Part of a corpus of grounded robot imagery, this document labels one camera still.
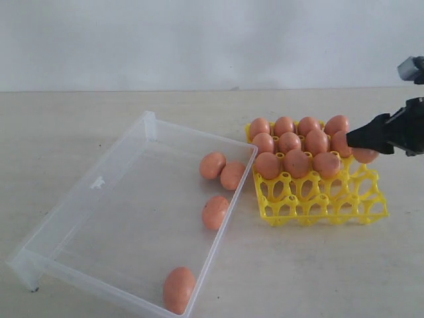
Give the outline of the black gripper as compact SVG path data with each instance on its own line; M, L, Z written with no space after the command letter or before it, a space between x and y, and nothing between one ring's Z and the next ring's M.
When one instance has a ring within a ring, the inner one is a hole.
M387 138L384 126L387 121ZM375 116L368 124L346 134L351 148L394 154L394 147L406 156L423 154L423 97L408 99L405 106L391 117L389 113Z

